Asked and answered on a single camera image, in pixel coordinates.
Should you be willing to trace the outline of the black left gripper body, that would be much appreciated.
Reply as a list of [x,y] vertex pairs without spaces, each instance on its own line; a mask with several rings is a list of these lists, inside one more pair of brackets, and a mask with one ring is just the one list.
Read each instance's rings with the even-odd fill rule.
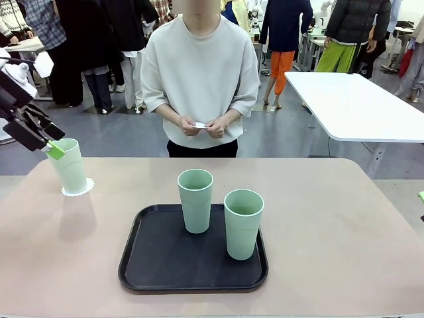
[[1,72],[1,118],[12,118],[12,112],[27,105],[33,97],[7,74]]

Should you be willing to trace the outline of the person's right hand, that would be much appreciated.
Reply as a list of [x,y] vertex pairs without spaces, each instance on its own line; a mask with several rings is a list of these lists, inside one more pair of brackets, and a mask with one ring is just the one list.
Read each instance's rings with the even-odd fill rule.
[[186,136],[195,136],[199,133],[199,129],[195,127],[195,121],[191,117],[179,116],[178,125]]

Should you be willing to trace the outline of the person's left hand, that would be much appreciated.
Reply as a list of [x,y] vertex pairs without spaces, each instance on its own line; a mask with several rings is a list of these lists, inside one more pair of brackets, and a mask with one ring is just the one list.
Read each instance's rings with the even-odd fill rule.
[[212,138],[219,139],[223,137],[225,133],[225,129],[228,126],[228,123],[224,117],[219,117],[207,123],[205,126],[206,126],[206,131]]

